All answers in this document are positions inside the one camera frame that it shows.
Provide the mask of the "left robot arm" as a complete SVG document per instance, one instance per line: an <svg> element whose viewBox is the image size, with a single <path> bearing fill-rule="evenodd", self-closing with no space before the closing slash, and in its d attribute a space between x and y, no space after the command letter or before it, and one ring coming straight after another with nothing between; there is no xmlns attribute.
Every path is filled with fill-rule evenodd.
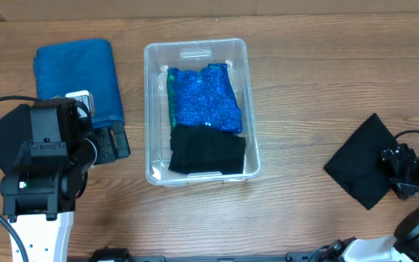
<svg viewBox="0 0 419 262"><path fill-rule="evenodd" d="M122 122L94 129L89 106L73 98L36 101L31 136L1 181L14 261L66 261L76 200L94 165L129 156Z"/></svg>

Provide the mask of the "blue sequin glitter garment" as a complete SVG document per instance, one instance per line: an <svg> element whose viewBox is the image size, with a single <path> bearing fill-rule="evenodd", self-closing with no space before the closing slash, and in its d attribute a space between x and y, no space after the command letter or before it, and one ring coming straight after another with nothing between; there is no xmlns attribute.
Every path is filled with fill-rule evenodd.
<svg viewBox="0 0 419 262"><path fill-rule="evenodd" d="M242 111L225 63L210 63L200 71L169 68L167 95L172 128L203 125L235 135L242 132Z"/></svg>

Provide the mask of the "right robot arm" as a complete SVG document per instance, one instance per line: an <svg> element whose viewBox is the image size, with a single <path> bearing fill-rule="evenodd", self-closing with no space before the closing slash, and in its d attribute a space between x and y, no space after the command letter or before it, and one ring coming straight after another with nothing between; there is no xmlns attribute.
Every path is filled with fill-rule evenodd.
<svg viewBox="0 0 419 262"><path fill-rule="evenodd" d="M419 157L406 144L386 149L381 162L396 186L419 186ZM419 208L411 212L392 235L377 239L336 240L312 252L303 261L400 262L419 261Z"/></svg>

